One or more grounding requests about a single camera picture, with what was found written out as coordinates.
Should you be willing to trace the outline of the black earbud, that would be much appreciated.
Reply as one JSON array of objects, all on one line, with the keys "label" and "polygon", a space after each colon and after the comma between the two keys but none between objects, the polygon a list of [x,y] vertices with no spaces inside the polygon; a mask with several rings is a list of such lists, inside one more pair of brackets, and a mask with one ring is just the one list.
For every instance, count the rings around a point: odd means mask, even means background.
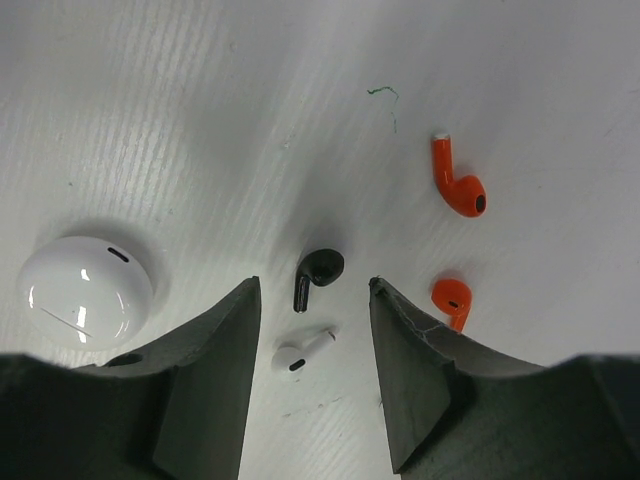
[{"label": "black earbud", "polygon": [[295,272],[293,310],[299,314],[306,312],[311,286],[329,286],[342,275],[344,268],[344,256],[337,250],[325,248],[307,254]]}]

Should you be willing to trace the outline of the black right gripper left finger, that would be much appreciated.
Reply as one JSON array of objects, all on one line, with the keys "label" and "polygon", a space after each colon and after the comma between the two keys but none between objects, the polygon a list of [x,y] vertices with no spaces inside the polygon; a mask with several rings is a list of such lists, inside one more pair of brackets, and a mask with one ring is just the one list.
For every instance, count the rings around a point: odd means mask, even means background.
[{"label": "black right gripper left finger", "polygon": [[261,323],[257,278],[104,365],[1,358],[5,479],[235,479]]}]

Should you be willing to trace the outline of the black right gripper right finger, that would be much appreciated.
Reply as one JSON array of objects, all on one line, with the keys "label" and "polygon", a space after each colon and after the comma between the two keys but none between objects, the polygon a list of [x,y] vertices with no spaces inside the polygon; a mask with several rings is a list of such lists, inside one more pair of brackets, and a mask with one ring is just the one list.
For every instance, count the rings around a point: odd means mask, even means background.
[{"label": "black right gripper right finger", "polygon": [[458,333],[386,280],[370,322],[391,465],[403,479],[635,479],[639,359],[529,363]]}]

